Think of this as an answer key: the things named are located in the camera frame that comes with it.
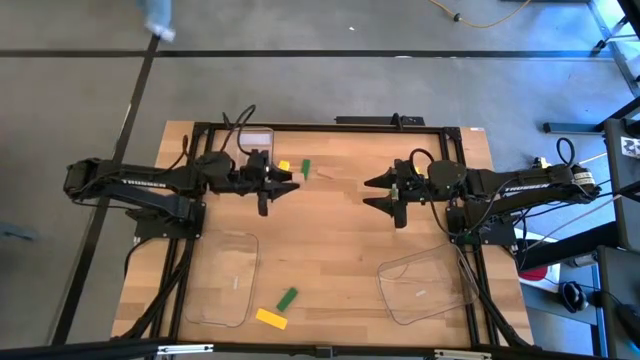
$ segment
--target yellow sponge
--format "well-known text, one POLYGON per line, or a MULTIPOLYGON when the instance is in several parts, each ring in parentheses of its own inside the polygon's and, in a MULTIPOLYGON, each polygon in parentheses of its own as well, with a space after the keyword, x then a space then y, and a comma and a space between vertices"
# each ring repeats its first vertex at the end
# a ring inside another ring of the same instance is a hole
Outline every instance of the yellow sponge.
POLYGON ((258 313, 256 314, 256 319, 262 322, 265 322, 271 326, 275 326, 280 330, 284 330, 284 328, 287 327, 287 319, 264 309, 258 309, 258 313))
POLYGON ((289 164, 288 161, 280 160, 278 167, 284 171, 289 171, 289 167, 291 167, 291 164, 289 164))

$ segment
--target green block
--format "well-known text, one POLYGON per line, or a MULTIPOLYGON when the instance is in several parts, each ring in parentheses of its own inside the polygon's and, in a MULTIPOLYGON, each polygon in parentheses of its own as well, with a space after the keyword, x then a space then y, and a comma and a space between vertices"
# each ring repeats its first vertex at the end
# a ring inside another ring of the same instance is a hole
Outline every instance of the green block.
POLYGON ((278 303, 276 308, 280 310, 280 312, 284 312, 284 310, 291 304, 293 299, 298 295, 298 290, 296 288, 290 288, 286 294, 282 297, 282 300, 278 303))
POLYGON ((311 160, 302 160, 302 173, 304 174, 305 180, 307 180, 307 177, 309 177, 309 170, 311 170, 311 160))

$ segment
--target wooden tabletop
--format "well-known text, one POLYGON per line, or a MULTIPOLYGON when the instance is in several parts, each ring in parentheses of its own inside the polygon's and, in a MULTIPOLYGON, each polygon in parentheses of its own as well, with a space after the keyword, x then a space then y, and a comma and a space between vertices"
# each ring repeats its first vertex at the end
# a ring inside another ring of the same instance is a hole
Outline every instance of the wooden tabletop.
MULTIPOLYGON (((178 157, 182 136, 192 129, 192 122, 167 123, 156 166, 166 167, 178 157)), ((223 136, 216 132, 214 149, 223 136)), ((484 131, 462 128, 462 137, 467 165, 492 168, 484 131)), ((274 144, 274 163, 289 161, 292 172, 299 173, 302 160, 310 159, 309 178, 269 204, 268 217, 258 216, 253 194, 205 195, 205 231, 194 251, 179 339, 468 347, 463 307, 400 325, 381 296, 377 269, 382 263, 447 243, 429 207, 410 205, 407 227, 396 230, 388 215, 362 203, 364 197, 384 196, 363 182, 385 172, 394 159, 407 158, 416 147, 440 158, 437 136, 279 131, 274 144), (258 308, 278 313, 276 304, 290 287, 299 294, 281 314, 288 319, 285 330, 255 319, 258 308)), ((452 145, 450 152, 455 154, 452 145)), ((444 205, 437 209, 444 219, 444 205)), ((155 296, 166 250, 167 240, 158 239, 131 257, 113 335, 128 330, 155 296)), ((513 259, 500 247, 483 250, 493 300, 518 334, 532 342, 513 259)), ((488 342, 482 306, 475 303, 481 340, 488 342)))

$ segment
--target transparent plastic bin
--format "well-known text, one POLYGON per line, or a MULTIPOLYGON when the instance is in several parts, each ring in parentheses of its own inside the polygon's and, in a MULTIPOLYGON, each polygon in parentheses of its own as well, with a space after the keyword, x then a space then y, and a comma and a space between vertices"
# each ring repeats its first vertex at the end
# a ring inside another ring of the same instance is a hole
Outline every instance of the transparent plastic bin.
MULTIPOLYGON (((248 156, 238 147, 237 131, 236 129, 231 135, 225 151, 240 166, 247 162, 248 156)), ((269 151, 269 162, 271 162, 273 161, 273 137, 273 129, 261 126, 245 126, 240 134, 240 145, 247 152, 251 152, 252 149, 269 151)))
POLYGON ((190 272, 185 317, 189 322, 238 327, 245 321, 258 270, 258 239, 213 231, 198 240, 190 272))
POLYGON ((478 297, 468 262, 445 244, 378 267, 378 285, 391 317, 400 325, 470 304, 478 297))

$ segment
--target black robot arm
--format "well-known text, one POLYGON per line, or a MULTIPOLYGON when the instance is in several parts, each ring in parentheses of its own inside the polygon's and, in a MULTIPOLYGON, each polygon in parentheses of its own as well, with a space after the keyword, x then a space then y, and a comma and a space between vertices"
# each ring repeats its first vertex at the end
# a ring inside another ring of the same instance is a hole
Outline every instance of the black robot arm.
POLYGON ((390 190, 386 197, 364 202, 393 217, 396 228, 407 225, 408 203, 449 202, 447 232, 454 242, 463 244, 509 245, 515 241, 515 236, 506 236, 512 228, 512 213, 552 201, 586 204, 600 193, 589 170, 579 165, 496 173, 448 160, 432 162, 427 176, 418 174, 411 160, 395 160, 385 174, 365 185, 390 190), (498 199, 499 194, 508 196, 498 199), (455 206, 458 199, 465 201, 463 207, 455 206))
POLYGON ((267 151, 252 150, 247 163, 238 169, 226 152, 215 151, 188 165, 167 169, 86 159, 67 168, 63 189, 75 203, 107 197, 139 206, 127 210, 138 221, 136 236, 184 238, 200 236, 206 204, 195 199, 207 189, 240 196, 256 193, 258 213, 267 216, 269 200, 299 187, 291 178, 290 172, 270 163, 267 151), (146 188, 168 189, 174 194, 146 188))

